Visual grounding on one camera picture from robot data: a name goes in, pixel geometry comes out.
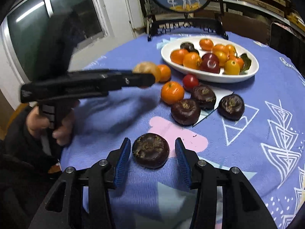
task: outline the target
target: finger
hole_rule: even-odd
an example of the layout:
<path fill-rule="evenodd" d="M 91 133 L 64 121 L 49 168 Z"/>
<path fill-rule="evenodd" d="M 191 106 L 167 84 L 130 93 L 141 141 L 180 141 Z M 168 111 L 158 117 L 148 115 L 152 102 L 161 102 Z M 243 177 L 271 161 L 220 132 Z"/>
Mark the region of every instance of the finger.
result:
<path fill-rule="evenodd" d="M 70 135 L 72 132 L 72 128 L 71 127 L 66 127 L 66 126 L 60 126 L 58 129 L 56 129 L 52 136 L 53 138 L 55 139 L 61 139 L 61 138 L 64 138 L 68 135 Z"/>
<path fill-rule="evenodd" d="M 74 111 L 72 110 L 63 120 L 61 124 L 67 128 L 72 128 L 75 122 Z"/>
<path fill-rule="evenodd" d="M 60 146 L 68 145 L 71 142 L 71 135 L 68 135 L 62 139 L 56 140 L 56 143 Z"/>
<path fill-rule="evenodd" d="M 53 132 L 53 138 L 57 139 L 57 143 L 61 146 L 70 143 L 72 129 L 65 126 L 59 127 Z"/>
<path fill-rule="evenodd" d="M 72 108 L 77 107 L 80 104 L 79 100 L 75 100 L 74 104 L 72 105 Z"/>
<path fill-rule="evenodd" d="M 39 108 L 34 107 L 26 119 L 28 129 L 32 131 L 40 131 L 49 127 L 49 119 L 43 115 L 39 115 Z"/>

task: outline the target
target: cherry tomato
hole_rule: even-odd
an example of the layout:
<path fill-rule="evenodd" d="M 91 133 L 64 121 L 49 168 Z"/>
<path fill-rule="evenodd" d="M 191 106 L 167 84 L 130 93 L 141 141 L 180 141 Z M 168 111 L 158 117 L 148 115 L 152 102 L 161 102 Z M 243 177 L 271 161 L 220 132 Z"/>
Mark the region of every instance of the cherry tomato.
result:
<path fill-rule="evenodd" d="M 228 55 L 224 52 L 215 52 L 215 55 L 218 57 L 219 59 L 219 65 L 220 67 L 224 67 L 225 62 L 228 61 Z"/>
<path fill-rule="evenodd" d="M 190 91 L 199 85 L 199 81 L 195 75 L 187 74 L 182 80 L 185 90 Z"/>
<path fill-rule="evenodd" d="M 234 60 L 228 60 L 224 65 L 224 74 L 226 75 L 238 75 L 240 72 L 240 66 Z"/>
<path fill-rule="evenodd" d="M 236 56 L 234 56 L 234 55 L 229 55 L 229 59 L 228 60 L 233 60 L 233 61 L 235 61 L 236 63 L 238 63 L 239 64 L 239 66 L 240 66 L 240 70 L 242 70 L 243 68 L 244 68 L 244 61 L 243 61 L 243 59 L 242 58 L 238 58 L 238 57 L 236 57 Z"/>

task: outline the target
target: red tomato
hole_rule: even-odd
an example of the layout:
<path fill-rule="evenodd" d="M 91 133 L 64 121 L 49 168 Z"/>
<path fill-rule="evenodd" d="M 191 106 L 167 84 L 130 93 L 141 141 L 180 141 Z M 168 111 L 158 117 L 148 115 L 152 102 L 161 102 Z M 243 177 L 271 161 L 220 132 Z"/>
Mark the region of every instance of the red tomato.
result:
<path fill-rule="evenodd" d="M 182 79 L 183 86 L 185 90 L 190 91 L 194 87 L 199 85 L 199 81 L 195 75 L 192 74 L 187 74 L 183 79 Z"/>

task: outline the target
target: round table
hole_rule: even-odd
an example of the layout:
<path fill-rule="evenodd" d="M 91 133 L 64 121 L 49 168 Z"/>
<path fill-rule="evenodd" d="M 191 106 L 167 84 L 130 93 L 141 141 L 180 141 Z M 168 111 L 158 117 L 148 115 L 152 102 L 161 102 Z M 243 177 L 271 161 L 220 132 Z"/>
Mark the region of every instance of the round table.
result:
<path fill-rule="evenodd" d="M 142 61 L 161 64 L 162 46 L 185 36 L 190 34 L 155 36 L 148 42 L 143 35 L 101 56 L 86 69 L 132 69 Z M 163 84 L 84 99 L 75 109 L 74 138 L 63 150 L 63 169 L 91 167 L 118 149 L 125 137 L 133 143 L 147 132 L 163 136 L 170 145 L 169 159 L 158 170 L 145 169 L 130 157 L 126 182 L 109 191 L 117 228 L 189 228 L 196 191 L 188 190 L 180 175 L 174 153 L 177 137 L 215 167 L 238 166 L 278 228 L 286 228 L 298 211 L 305 188 L 305 81 L 285 55 L 234 33 L 228 36 L 252 52 L 260 64 L 257 74 L 244 82 L 207 83 L 232 90 L 244 99 L 245 112 L 237 122 L 227 121 L 215 111 L 195 127 L 178 126 L 170 108 L 160 100 Z M 181 83 L 183 75 L 171 71 L 172 80 Z M 222 222 L 221 195 L 219 189 L 217 228 Z M 83 204 L 88 209 L 87 189 Z"/>

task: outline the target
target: green leaf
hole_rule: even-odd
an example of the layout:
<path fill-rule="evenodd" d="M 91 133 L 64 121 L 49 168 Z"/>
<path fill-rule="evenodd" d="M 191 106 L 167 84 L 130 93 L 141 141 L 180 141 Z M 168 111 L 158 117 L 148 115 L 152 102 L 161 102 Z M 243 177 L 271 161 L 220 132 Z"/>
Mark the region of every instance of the green leaf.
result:
<path fill-rule="evenodd" d="M 243 53 L 241 54 L 240 58 L 244 61 L 244 67 L 242 69 L 241 72 L 244 72 L 246 70 L 249 70 L 250 66 L 251 66 L 251 63 L 252 63 L 252 60 L 248 58 L 247 54 L 246 53 Z"/>

